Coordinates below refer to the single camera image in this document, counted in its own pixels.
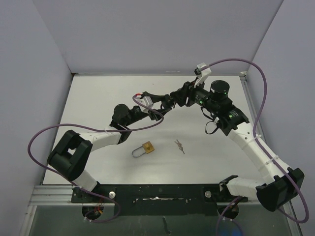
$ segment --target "black bracket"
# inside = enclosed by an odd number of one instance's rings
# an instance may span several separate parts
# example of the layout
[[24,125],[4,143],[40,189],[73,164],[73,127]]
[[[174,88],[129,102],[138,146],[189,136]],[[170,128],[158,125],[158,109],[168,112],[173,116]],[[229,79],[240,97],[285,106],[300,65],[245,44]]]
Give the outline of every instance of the black bracket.
[[[217,202],[233,200],[220,194],[218,184],[98,184],[93,190],[107,197],[111,191],[116,193],[114,200],[122,207],[120,215],[216,216]],[[206,197],[207,191],[211,192],[210,197]],[[99,200],[78,187],[73,189],[72,203],[99,203]]]

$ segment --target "gray wall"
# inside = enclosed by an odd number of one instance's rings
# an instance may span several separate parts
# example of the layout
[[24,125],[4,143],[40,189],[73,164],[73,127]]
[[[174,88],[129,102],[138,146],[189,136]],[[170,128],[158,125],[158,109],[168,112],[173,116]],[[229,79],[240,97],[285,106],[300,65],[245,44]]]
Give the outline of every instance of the gray wall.
[[[264,37],[254,62],[268,80],[268,97],[262,115],[267,141],[293,168],[305,173],[302,192],[309,204],[310,220],[301,225],[305,236],[315,230],[315,1],[285,0]],[[254,68],[249,85],[255,103],[263,85]],[[294,201],[298,218],[304,217],[299,198]]]
[[[39,129],[60,118],[70,71],[32,0],[0,1],[0,235],[16,236],[43,169],[27,155]],[[35,143],[45,162],[54,132]]]
[[[282,1],[33,0],[72,72],[115,74],[185,74],[201,62],[253,59]],[[247,68],[231,62],[214,72]]]

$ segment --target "white table surface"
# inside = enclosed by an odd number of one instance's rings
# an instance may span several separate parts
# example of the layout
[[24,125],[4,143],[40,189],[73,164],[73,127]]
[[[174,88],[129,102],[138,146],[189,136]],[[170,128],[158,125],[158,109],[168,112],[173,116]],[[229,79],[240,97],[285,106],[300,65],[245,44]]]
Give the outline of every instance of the white table surface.
[[[205,89],[214,80],[230,84],[229,97],[249,118],[250,111],[239,77],[209,77]],[[135,104],[132,96],[147,91],[164,95],[181,88],[190,76],[75,76],[63,112],[61,123],[76,123],[105,128],[111,122],[114,107]],[[166,114],[165,120],[152,129],[133,132],[120,145],[107,146],[91,153],[86,170],[103,184],[184,184],[218,183],[230,175],[262,179],[247,156],[228,137],[218,130],[205,134],[205,118],[200,107],[179,107]],[[130,128],[152,124],[145,118]],[[61,127],[56,142],[65,131],[86,132],[75,127]],[[174,141],[184,147],[183,154]],[[150,141],[155,151],[133,158],[131,152]],[[46,172],[44,184],[68,184],[62,177]]]

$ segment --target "bolt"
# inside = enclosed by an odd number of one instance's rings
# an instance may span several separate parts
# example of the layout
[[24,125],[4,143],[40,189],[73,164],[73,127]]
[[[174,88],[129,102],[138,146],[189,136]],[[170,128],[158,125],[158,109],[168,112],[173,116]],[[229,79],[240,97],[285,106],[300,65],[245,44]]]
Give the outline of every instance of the bolt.
[[116,196],[116,193],[111,191],[108,196],[110,199],[113,199]]
[[210,191],[206,191],[205,192],[205,196],[206,196],[206,198],[210,198],[211,197],[211,192]]

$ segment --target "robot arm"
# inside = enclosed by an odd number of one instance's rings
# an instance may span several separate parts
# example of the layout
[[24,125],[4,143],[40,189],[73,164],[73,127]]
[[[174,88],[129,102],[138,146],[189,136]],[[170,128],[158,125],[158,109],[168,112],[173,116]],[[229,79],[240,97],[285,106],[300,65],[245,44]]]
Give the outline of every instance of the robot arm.
[[[151,108],[154,103],[161,102],[157,110],[165,115],[175,104],[180,107],[190,107],[198,104],[201,109],[210,112],[210,119],[226,136],[234,141],[254,163],[263,177],[264,182],[230,176],[220,182],[220,191],[229,196],[243,196],[258,199],[269,211],[275,211],[283,204],[297,195],[296,190],[286,176],[269,159],[255,142],[259,139],[280,166],[287,171],[296,184],[301,187],[304,174],[297,168],[291,169],[279,159],[264,141],[252,133],[252,125],[245,114],[232,104],[228,97],[229,84],[225,81],[214,81],[210,91],[204,89],[204,81],[211,70],[205,64],[200,64],[195,70],[197,78],[192,82],[184,83],[183,87],[167,95],[153,95],[147,92],[139,94],[137,100],[146,107]],[[145,117],[160,120],[157,114],[149,109],[134,106],[131,110],[125,104],[119,104],[114,109],[109,130],[128,130],[128,125]],[[131,131],[102,132],[77,134],[72,130],[67,131],[49,155],[48,163],[59,171],[66,179],[73,181],[78,186],[92,191],[97,182],[84,167],[91,151],[107,145],[124,142]]]

